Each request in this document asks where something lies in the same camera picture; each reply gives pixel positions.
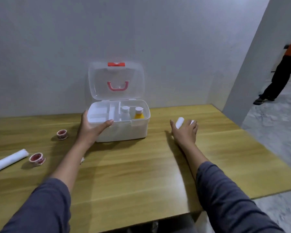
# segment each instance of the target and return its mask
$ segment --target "bottle with yellow liquid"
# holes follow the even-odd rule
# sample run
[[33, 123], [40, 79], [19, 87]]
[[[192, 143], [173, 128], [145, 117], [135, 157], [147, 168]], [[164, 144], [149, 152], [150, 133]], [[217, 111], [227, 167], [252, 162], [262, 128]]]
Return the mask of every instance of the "bottle with yellow liquid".
[[145, 117], [143, 116], [143, 108], [142, 107], [136, 107], [136, 114], [134, 119], [144, 119]]

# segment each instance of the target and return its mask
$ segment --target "rolled white paper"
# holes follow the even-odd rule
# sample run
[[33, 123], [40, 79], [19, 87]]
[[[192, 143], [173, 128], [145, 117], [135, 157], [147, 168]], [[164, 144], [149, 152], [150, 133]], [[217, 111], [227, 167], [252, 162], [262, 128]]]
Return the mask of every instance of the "rolled white paper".
[[184, 122], [184, 118], [183, 117], [179, 117], [178, 120], [176, 121], [176, 128], [179, 129], [182, 124]]
[[11, 154], [8, 157], [3, 158], [2, 160], [0, 160], [0, 170], [6, 168], [7, 166], [27, 157], [29, 155], [29, 153], [27, 152], [27, 150], [22, 149], [14, 154]]

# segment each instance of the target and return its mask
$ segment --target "clear bottle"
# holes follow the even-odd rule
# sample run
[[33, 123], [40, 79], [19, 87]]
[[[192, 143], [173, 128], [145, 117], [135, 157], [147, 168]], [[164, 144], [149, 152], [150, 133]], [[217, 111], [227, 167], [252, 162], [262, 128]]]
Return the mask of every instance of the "clear bottle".
[[129, 106], [123, 106], [121, 107], [121, 120], [122, 121], [127, 121], [131, 120], [132, 118], [129, 115]]
[[143, 108], [142, 107], [136, 107], [136, 114], [134, 119], [144, 119], [145, 117], [143, 116]]

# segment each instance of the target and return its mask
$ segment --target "pink handle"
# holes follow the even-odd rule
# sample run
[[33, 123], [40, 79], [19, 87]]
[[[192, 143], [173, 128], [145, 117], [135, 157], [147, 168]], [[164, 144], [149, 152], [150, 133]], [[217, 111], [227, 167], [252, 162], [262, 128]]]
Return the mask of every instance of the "pink handle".
[[128, 88], [128, 81], [125, 81], [125, 87], [124, 88], [113, 88], [111, 86], [111, 82], [107, 82], [108, 83], [108, 87], [110, 90], [114, 91], [114, 92], [121, 92], [121, 91], [124, 91]]

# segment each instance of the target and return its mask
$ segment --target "dark gray sleeve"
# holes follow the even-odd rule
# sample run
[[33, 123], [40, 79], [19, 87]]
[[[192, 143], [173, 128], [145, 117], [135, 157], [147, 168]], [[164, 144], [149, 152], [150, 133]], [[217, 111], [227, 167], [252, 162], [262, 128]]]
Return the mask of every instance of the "dark gray sleeve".
[[284, 232], [211, 162], [204, 162], [198, 168], [196, 189], [216, 233]]
[[67, 186], [56, 178], [39, 185], [0, 232], [69, 232], [71, 197]]

